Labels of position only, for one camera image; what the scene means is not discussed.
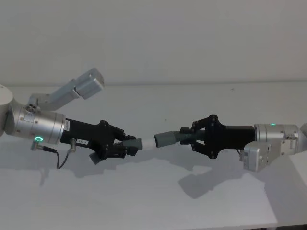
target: robotic arm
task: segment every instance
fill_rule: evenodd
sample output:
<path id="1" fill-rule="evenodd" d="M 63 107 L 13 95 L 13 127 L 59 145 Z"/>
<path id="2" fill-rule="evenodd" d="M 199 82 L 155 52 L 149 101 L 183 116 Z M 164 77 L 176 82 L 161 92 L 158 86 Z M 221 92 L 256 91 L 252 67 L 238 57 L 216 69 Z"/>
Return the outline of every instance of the robotic arm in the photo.
<path id="1" fill-rule="evenodd" d="M 154 138 L 158 148 L 176 142 L 190 144 L 193 151 L 210 159 L 216 159 L 223 149 L 235 149 L 243 168 L 258 172 L 280 156 L 307 150 L 304 130 L 307 131 L 307 125 L 301 130 L 296 125 L 225 126 L 217 115 L 210 115 L 193 122 L 191 128 L 156 134 Z"/>
<path id="2" fill-rule="evenodd" d="M 77 79 L 58 89 L 52 94 L 32 94 L 28 104 L 23 105 L 13 99 L 12 93 L 0 86 L 0 136 L 8 135 L 33 140 L 31 150 L 43 150 L 56 153 L 57 168 L 61 168 L 68 155 L 76 151 L 76 146 L 93 150 L 90 155 L 97 164 L 107 158 L 135 156 L 142 149 L 141 140 L 126 135 L 124 130 L 101 120 L 91 125 L 66 118 L 54 112 L 70 101 L 82 97 L 88 99 L 104 87 L 102 75 L 97 69 L 91 69 Z M 61 166 L 56 149 L 43 146 L 42 143 L 69 144 L 70 148 Z"/>

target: metal bracket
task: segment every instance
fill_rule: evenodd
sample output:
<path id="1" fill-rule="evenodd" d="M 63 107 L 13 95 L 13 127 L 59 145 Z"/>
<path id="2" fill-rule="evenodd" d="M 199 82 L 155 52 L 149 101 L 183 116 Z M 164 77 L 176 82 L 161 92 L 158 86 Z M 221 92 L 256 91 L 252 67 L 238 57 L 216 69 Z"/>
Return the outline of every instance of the metal bracket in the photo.
<path id="1" fill-rule="evenodd" d="M 52 94 L 32 94 L 28 105 L 36 105 L 40 107 L 41 110 L 57 110 L 79 97 L 88 99 L 101 91 L 103 87 L 103 76 L 97 69 L 93 68 L 79 76 L 77 79 L 72 79 Z"/>
<path id="2" fill-rule="evenodd" d="M 297 150 L 297 141 L 297 138 L 268 142 L 253 141 L 240 153 L 240 160 L 244 162 L 243 168 L 259 172 L 280 156 L 294 155 Z"/>
<path id="3" fill-rule="evenodd" d="M 33 140 L 33 142 L 32 142 L 32 145 L 31 145 L 31 150 L 32 151 L 36 151 L 36 150 L 43 150 L 43 151 L 46 151 L 45 150 L 45 146 L 43 146 L 43 145 L 40 145 L 39 144 L 40 143 L 40 141 L 37 141 L 37 140 Z M 67 151 L 67 153 L 69 154 L 69 153 L 72 153 L 72 152 L 76 152 L 76 139 L 74 139 L 74 138 L 72 138 L 72 139 L 70 139 L 70 145 L 71 145 L 71 147 L 70 147 L 70 149 Z"/>

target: label sticker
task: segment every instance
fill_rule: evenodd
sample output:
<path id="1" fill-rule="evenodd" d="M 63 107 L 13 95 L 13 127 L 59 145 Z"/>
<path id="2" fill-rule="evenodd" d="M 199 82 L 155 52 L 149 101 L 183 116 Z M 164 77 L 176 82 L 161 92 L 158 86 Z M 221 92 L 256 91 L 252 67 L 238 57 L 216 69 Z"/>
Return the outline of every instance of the label sticker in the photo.
<path id="1" fill-rule="evenodd" d="M 70 126 L 71 126 L 71 122 L 68 121 L 68 120 L 65 120 L 65 127 L 64 127 L 64 130 L 65 130 L 65 131 L 69 131 Z"/>
<path id="2" fill-rule="evenodd" d="M 244 167 L 244 168 L 248 168 L 248 167 L 249 167 L 248 152 L 244 152 L 243 167 Z"/>
<path id="3" fill-rule="evenodd" d="M 35 115 L 32 113 L 25 113 L 24 121 L 34 122 Z"/>
<path id="4" fill-rule="evenodd" d="M 77 143 L 83 144 L 83 145 L 87 145 L 88 144 L 88 140 L 77 139 Z"/>

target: gray rubber tip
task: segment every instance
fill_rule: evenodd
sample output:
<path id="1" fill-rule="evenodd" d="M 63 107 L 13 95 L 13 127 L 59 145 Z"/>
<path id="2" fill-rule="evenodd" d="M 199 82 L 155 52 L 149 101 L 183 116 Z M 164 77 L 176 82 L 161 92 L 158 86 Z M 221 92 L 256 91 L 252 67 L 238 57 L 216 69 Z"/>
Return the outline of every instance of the gray rubber tip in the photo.
<path id="1" fill-rule="evenodd" d="M 98 154 L 93 152 L 89 155 L 89 157 L 91 158 L 92 162 L 96 165 L 98 164 L 99 162 L 102 161 L 102 159 L 99 158 Z"/>
<path id="2" fill-rule="evenodd" d="M 134 147 L 137 147 L 138 150 L 143 149 L 142 140 L 140 138 L 133 139 L 133 140 L 125 140 L 123 141 L 123 146 L 127 146 L 127 147 L 134 146 Z"/>
<path id="3" fill-rule="evenodd" d="M 155 145 L 157 148 L 173 145 L 176 143 L 176 137 L 173 131 L 166 132 L 166 133 L 158 133 L 154 136 Z"/>

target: white table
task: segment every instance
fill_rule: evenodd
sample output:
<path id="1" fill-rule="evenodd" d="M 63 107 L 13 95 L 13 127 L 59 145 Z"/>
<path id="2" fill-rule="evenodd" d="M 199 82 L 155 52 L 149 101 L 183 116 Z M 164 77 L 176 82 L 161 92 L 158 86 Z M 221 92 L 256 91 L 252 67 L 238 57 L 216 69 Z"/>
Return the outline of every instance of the white table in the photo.
<path id="1" fill-rule="evenodd" d="M 190 127 L 217 114 L 222 124 L 307 122 L 307 83 L 106 87 L 59 112 L 127 134 Z M 32 92 L 11 88 L 26 103 Z M 255 228 L 307 223 L 307 152 L 280 158 L 260 173 L 242 169 L 238 154 L 218 159 L 174 145 L 93 165 L 78 148 L 61 170 L 31 141 L 0 139 L 0 226 L 14 230 L 184 230 Z M 62 159 L 67 145 L 57 146 Z"/>

